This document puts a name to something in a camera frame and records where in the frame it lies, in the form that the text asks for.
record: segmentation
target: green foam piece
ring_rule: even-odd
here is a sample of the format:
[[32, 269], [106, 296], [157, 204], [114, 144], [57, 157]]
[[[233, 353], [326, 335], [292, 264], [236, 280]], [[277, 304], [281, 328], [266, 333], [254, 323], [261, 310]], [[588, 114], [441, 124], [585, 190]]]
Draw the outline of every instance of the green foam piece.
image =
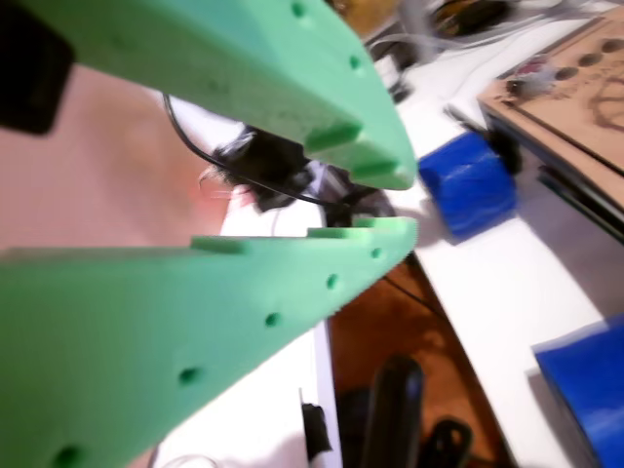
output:
[[0, 466], [124, 466], [413, 248], [409, 218], [0, 261]]
[[358, 37], [321, 0], [18, 0], [80, 62], [297, 141], [378, 188], [416, 163]]

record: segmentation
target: white table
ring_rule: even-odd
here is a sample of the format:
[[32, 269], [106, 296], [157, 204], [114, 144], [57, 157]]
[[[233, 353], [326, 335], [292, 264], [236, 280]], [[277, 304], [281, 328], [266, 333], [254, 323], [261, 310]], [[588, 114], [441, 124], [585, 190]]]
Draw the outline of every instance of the white table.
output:
[[[408, 80], [416, 91], [399, 110], [416, 154], [421, 157], [463, 132], [444, 115], [446, 103], [451, 100], [480, 121], [477, 92], [580, 22], [546, 24], [520, 38], [452, 58], [442, 56], [411, 71]], [[400, 215], [420, 221], [416, 252], [517, 462], [526, 468], [563, 468], [572, 466], [566, 435], [531, 347], [620, 312], [624, 249], [538, 184], [536, 165], [528, 159], [518, 179], [517, 215], [457, 245], [449, 241], [420, 182], [408, 191], [388, 194]], [[274, 216], [258, 216], [251, 207], [233, 209], [222, 233], [269, 235]], [[250, 219], [253, 230], [241, 230]], [[318, 209], [296, 202], [280, 213], [275, 235], [303, 235], [307, 227], [318, 225]], [[324, 407], [332, 444], [338, 447], [329, 348], [319, 328], [185, 423], [163, 445], [163, 461], [200, 451], [245, 466], [302, 466], [299, 389], [304, 401]], [[245, 404], [246, 418], [232, 420], [239, 402], [245, 401], [253, 403]], [[254, 403], [264, 403], [264, 408]], [[249, 442], [257, 431], [263, 431], [262, 445]], [[320, 463], [339, 467], [339, 452], [323, 455]]]
[[[508, 39], [504, 55], [505, 45], [496, 44], [412, 71], [416, 91], [399, 108], [416, 154], [463, 132], [442, 112], [449, 98], [480, 121], [475, 96], [492, 78], [578, 24], [562, 21]], [[624, 248], [539, 184], [537, 165], [526, 157], [516, 215], [460, 244], [449, 240], [420, 182], [388, 194], [400, 215], [420, 221], [420, 262], [518, 464], [560, 468], [579, 457], [532, 347], [622, 312]]]

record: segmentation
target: blue object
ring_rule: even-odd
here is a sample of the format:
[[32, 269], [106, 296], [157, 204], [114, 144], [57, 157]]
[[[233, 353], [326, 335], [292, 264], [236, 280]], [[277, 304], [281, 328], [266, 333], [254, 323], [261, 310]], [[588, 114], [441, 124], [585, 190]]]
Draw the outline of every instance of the blue object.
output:
[[474, 132], [420, 160], [422, 177], [452, 235], [465, 240], [516, 208], [516, 189], [499, 157]]
[[603, 468], [624, 466], [624, 324], [618, 322], [535, 355]]

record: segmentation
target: black wire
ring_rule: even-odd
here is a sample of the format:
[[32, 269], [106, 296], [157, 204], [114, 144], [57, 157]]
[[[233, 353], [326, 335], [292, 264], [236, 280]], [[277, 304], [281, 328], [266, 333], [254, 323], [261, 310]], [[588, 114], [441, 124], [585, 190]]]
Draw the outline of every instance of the black wire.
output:
[[393, 287], [395, 287], [401, 293], [405, 294], [410, 299], [415, 300], [416, 302], [418, 302], [423, 307], [429, 309], [429, 311], [433, 312], [436, 315], [442, 316], [442, 314], [440, 312], [438, 312], [436, 309], [434, 309], [433, 306], [429, 302], [427, 302], [425, 299], [423, 299], [421, 297], [418, 297], [416, 294], [413, 294], [413, 293], [409, 292], [404, 287], [400, 286], [399, 284], [395, 283], [390, 278], [388, 278], [387, 275], [384, 276], [383, 279], [386, 280], [388, 283], [390, 283]]
[[158, 444], [156, 444], [156, 447], [150, 453], [149, 460], [147, 460], [147, 465], [146, 465], [147, 468], [154, 468], [156, 466], [156, 460], [158, 460], [158, 455], [160, 453], [160, 446], [163, 443], [163, 441], [160, 441]]
[[271, 237], [275, 237], [275, 229], [277, 229], [277, 220], [279, 219], [281, 212], [282, 212], [282, 209], [278, 209], [278, 211], [275, 213], [275, 216], [273, 216], [273, 221], [271, 222]]
[[172, 99], [170, 95], [163, 93], [163, 103], [165, 103], [165, 110], [167, 111], [167, 116], [169, 117], [169, 121], [172, 123], [172, 126], [174, 127], [174, 130], [177, 133], [177, 136], [182, 140], [182, 142], [186, 145], [188, 149], [190, 149], [193, 153], [195, 153], [197, 156], [202, 158], [204, 161], [214, 164], [215, 166], [223, 169], [224, 171], [228, 171], [233, 176], [241, 180], [244, 180], [246, 183], [249, 183], [251, 185], [266, 188], [267, 190], [272, 190], [274, 192], [281, 193], [282, 195], [286, 195], [287, 197], [295, 198], [297, 200], [301, 200], [302, 202], [313, 203], [315, 205], [320, 205], [322, 207], [328, 207], [328, 208], [342, 207], [342, 205], [339, 205], [337, 203], [325, 202], [317, 198], [306, 197], [305, 195], [301, 195], [299, 193], [293, 192], [289, 190], [288, 188], [278, 187], [277, 185], [274, 185], [273, 183], [251, 178], [248, 175], [244, 175], [238, 172], [237, 170], [235, 170], [234, 168], [231, 168], [229, 165], [223, 163], [222, 161], [219, 161], [215, 157], [208, 154], [202, 148], [197, 146], [188, 137], [188, 135], [186, 134], [186, 132], [180, 125], [179, 121], [177, 120], [176, 113], [174, 112], [174, 108], [172, 107]]

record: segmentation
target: black device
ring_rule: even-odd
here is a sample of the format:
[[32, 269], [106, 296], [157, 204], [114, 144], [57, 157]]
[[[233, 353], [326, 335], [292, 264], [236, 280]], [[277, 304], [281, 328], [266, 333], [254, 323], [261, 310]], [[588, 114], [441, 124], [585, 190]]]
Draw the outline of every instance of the black device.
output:
[[53, 125], [74, 54], [49, 26], [0, 2], [0, 125], [44, 134]]
[[442, 37], [467, 36], [501, 23], [511, 10], [504, 0], [449, 0], [434, 12], [432, 20]]
[[[310, 160], [303, 155], [303, 146], [254, 127], [246, 127], [235, 141], [216, 149], [213, 157], [234, 170], [223, 172], [232, 185], [247, 183], [236, 177], [235, 173], [240, 173], [300, 193], [314, 178], [306, 169]], [[250, 185], [250, 190], [261, 212], [294, 201], [289, 195], [258, 185]]]

